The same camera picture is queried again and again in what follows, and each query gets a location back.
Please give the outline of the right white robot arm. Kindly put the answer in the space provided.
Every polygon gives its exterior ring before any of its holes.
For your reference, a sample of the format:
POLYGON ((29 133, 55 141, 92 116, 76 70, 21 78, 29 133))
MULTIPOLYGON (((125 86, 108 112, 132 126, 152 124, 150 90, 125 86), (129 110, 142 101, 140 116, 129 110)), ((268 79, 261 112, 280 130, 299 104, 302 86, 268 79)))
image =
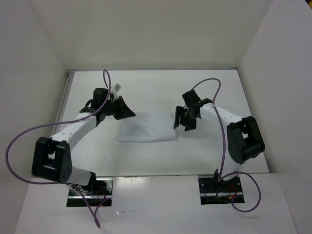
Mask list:
POLYGON ((185 132, 195 130, 197 120, 203 119, 221 129, 222 156, 220 167, 214 173, 214 187, 220 192, 226 191, 230 180, 241 173, 242 165, 265 150, 256 119, 235 115, 208 98, 200 99, 195 90, 185 92, 182 98, 184 106, 175 109, 174 128, 182 125, 185 132))

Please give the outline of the white skirt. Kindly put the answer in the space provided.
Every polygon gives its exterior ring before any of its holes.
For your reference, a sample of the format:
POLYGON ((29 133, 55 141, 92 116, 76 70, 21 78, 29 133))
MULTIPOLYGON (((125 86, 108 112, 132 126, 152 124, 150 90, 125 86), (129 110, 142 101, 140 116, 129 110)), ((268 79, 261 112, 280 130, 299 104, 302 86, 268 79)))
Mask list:
POLYGON ((119 143, 155 143, 177 140, 171 112, 137 113, 121 121, 119 143))

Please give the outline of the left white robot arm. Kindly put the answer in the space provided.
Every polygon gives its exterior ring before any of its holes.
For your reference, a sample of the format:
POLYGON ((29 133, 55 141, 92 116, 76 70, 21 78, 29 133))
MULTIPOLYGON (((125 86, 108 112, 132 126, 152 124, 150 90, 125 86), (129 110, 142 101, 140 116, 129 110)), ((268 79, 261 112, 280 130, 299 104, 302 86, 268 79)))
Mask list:
POLYGON ((111 89, 96 88, 93 98, 80 110, 74 121, 49 138, 40 137, 35 145, 32 175, 60 184, 74 184, 86 195, 93 194, 97 190, 96 174, 74 167, 71 151, 106 117, 121 120, 135 116, 118 94, 119 89, 119 84, 111 89))

